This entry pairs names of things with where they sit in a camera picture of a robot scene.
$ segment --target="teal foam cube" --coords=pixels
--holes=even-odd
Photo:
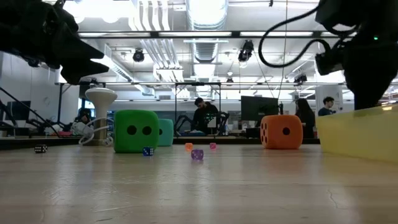
[[[171,119],[159,119],[158,146],[171,146],[174,138],[174,124]]]
[[[121,110],[114,115],[114,151],[142,153],[144,147],[157,147],[159,119],[155,112]]]

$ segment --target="ceiling pipe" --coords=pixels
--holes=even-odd
[[[117,60],[112,59],[112,49],[108,45],[99,43],[97,40],[84,41],[90,46],[104,53],[104,57],[102,59],[93,59],[92,61],[108,66],[110,70],[118,74],[120,77],[123,77],[127,82],[141,82],[140,80],[134,78],[132,73],[129,72],[129,70],[121,65]],[[140,90],[143,95],[155,95],[155,90],[153,88],[148,88],[143,85],[136,85],[136,88]]]
[[[162,26],[166,31],[170,30],[169,26],[169,3],[168,0],[162,0]],[[170,61],[173,61],[175,68],[180,68],[180,63],[178,62],[177,53],[174,48],[174,43],[172,39],[165,40],[166,49],[170,51]]]
[[[162,10],[163,11],[166,10],[166,13],[167,13],[167,11],[169,9],[168,8],[165,8],[165,9],[162,8]],[[162,28],[160,27],[160,24],[159,24],[159,4],[157,3],[157,0],[152,0],[152,24],[154,25],[155,30],[162,30]],[[175,68],[175,62],[174,62],[173,57],[172,57],[172,55],[170,53],[170,49],[168,48],[168,46],[166,44],[166,41],[164,39],[162,39],[162,40],[160,40],[160,43],[162,44],[163,49],[165,50],[167,59],[169,60],[169,63],[170,63],[169,68]]]
[[[142,24],[144,25],[145,30],[152,30],[149,24],[149,3],[148,0],[141,0],[142,2]],[[160,49],[157,40],[146,40],[147,45],[151,48],[152,52],[154,53],[155,58],[163,65],[163,68],[168,68],[169,65],[167,64],[166,58],[162,50]]]
[[[129,18],[129,27],[131,28],[131,30],[143,31],[144,28],[141,24],[139,1],[131,0],[131,3],[132,3],[133,13],[132,16]],[[157,57],[155,57],[155,52],[153,52],[152,49],[149,47],[151,43],[143,39],[140,40],[140,43],[143,46],[143,48],[148,52],[152,61],[155,63],[155,66],[157,68],[162,68],[163,64],[160,62],[160,60],[158,60]]]
[[[190,30],[223,30],[228,11],[228,0],[185,0]],[[218,55],[217,43],[192,44],[193,62],[211,63]],[[215,65],[193,65],[193,72],[199,78],[210,81]]]

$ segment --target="person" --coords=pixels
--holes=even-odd
[[[296,116],[303,126],[303,138],[314,138],[315,114],[306,99],[300,98],[296,101]]]
[[[323,107],[318,111],[318,116],[326,116],[334,114],[334,112],[330,108],[332,108],[333,104],[335,104],[335,99],[328,96],[325,99],[323,99],[323,104],[325,105],[325,107]]]
[[[91,121],[91,110],[87,108],[80,109],[78,116],[75,118],[75,122],[82,122],[83,124],[87,124],[90,121]]]
[[[208,114],[218,113],[217,107],[210,102],[205,102],[202,98],[197,98],[195,100],[195,106],[198,107],[195,114],[193,114],[193,125],[195,129],[197,131],[203,131],[205,134],[215,134],[217,132],[216,128],[207,128],[205,118]]]

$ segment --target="computer monitor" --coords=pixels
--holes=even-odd
[[[30,107],[30,101],[22,101],[22,103]],[[7,109],[16,121],[27,121],[29,119],[29,109],[16,101],[7,102]],[[10,120],[10,117],[6,115],[6,121]]]
[[[261,121],[264,116],[279,114],[278,99],[241,96],[241,111],[243,121]]]

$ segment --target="table surface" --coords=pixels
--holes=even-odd
[[[0,223],[398,223],[398,165],[261,146],[0,151]]]

